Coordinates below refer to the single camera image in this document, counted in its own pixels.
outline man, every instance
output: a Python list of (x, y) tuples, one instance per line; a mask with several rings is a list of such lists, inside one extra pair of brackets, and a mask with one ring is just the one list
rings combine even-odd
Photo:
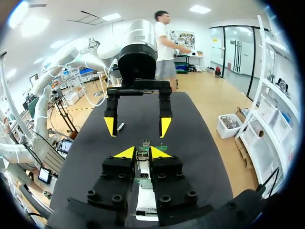
[(171, 83), (172, 91), (176, 91), (176, 67), (174, 63), (173, 50), (179, 49), (182, 53), (190, 53), (191, 50), (171, 42), (167, 38), (168, 31), (166, 25), (171, 21), (170, 15), (166, 11), (155, 13), (157, 23), (155, 33), (158, 45), (158, 59), (156, 68), (156, 79), (168, 80)]

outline ceiling light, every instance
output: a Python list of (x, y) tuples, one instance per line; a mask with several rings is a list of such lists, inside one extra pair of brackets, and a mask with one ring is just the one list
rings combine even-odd
[(114, 19), (118, 19), (118, 18), (120, 18), (120, 17), (121, 17), (120, 14), (114, 13), (114, 14), (105, 16), (105, 17), (103, 17), (102, 19), (104, 19), (105, 21), (111, 21), (111, 20), (114, 20)]
[(43, 61), (43, 59), (44, 59), (44, 57), (41, 57), (41, 58), (37, 59), (37, 60), (34, 62), (34, 64), (40, 63), (41, 61)]
[(49, 20), (39, 17), (26, 18), (22, 23), (23, 37), (30, 37), (41, 33), (49, 24)]
[(210, 12), (211, 9), (203, 7), (203, 6), (194, 5), (193, 7), (190, 8), (190, 11), (204, 14), (204, 13)]
[(57, 42), (54, 42), (50, 48), (51, 49), (58, 49), (60, 47), (62, 47), (66, 42), (65, 41), (57, 41)]
[(27, 1), (22, 1), (10, 15), (9, 26), (12, 29), (16, 28), (22, 22), (28, 11), (29, 3)]
[(6, 74), (6, 78), (10, 79), (11, 77), (13, 77), (16, 74), (16, 68), (10, 70), (7, 74)]

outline black mat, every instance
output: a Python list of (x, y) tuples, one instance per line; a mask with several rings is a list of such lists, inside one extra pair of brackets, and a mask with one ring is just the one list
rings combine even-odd
[[(177, 155), (183, 162), (183, 172), (197, 191), (199, 206), (211, 204), (217, 208), (233, 198), (228, 175), (217, 146), (200, 113), (185, 93), (171, 95), (172, 123), (165, 135), (159, 138), (158, 94), (121, 97), (118, 105), (118, 123), (125, 129), (115, 138), (110, 137), (103, 114), (106, 103), (94, 108), (72, 144), (58, 177), (51, 208), (56, 210), (72, 197), (86, 202), (90, 190), (102, 171), (102, 162), (131, 146), (141, 146), (143, 139), (151, 145), (162, 142), (168, 154)], [(133, 185), (130, 209), (136, 207), (137, 184)], [(129, 220), (128, 226), (143, 227), (151, 223)]]

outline glass wall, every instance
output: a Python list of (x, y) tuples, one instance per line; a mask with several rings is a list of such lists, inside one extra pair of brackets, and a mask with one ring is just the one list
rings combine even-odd
[[(211, 28), (210, 67), (220, 66), (222, 77), (250, 99), (254, 99), (262, 67), (262, 38), (259, 28), (225, 26)], [(265, 31), (272, 40), (271, 33)], [(266, 73), (273, 73), (274, 51), (268, 47)]]
[(250, 27), (225, 27), (224, 78), (248, 93), (254, 62), (254, 36)]
[[(261, 36), (261, 31), (260, 29), (254, 28), (255, 32), (255, 50), (256, 50), (256, 55), (255, 55), (255, 68), (254, 68), (254, 75), (253, 75), (253, 81), (252, 85), (250, 88), (250, 93), (249, 93), (249, 98), (254, 99), (257, 87), (258, 87), (258, 82), (259, 78), (261, 76), (261, 69), (262, 69), (262, 49), (263, 49), (263, 44), (262, 44), (262, 36)], [(265, 36), (267, 39), (272, 40), (272, 35), (271, 32), (265, 31)], [(266, 74), (270, 75), (274, 73), (274, 60), (275, 60), (275, 53), (273, 49), (270, 47), (269, 44), (266, 44), (266, 49), (268, 52), (266, 53)]]
[(223, 69), (224, 64), (224, 29), (211, 29), (212, 51), (210, 67), (216, 69), (219, 66)]

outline glass door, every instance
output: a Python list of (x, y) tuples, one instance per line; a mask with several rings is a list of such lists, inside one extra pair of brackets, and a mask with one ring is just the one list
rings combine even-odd
[(212, 39), (212, 51), (211, 51), (211, 62), (210, 67), (216, 70), (219, 66), (223, 70), (224, 64), (224, 29), (212, 28), (211, 39)]
[(224, 79), (247, 95), (254, 63), (253, 28), (225, 27)]

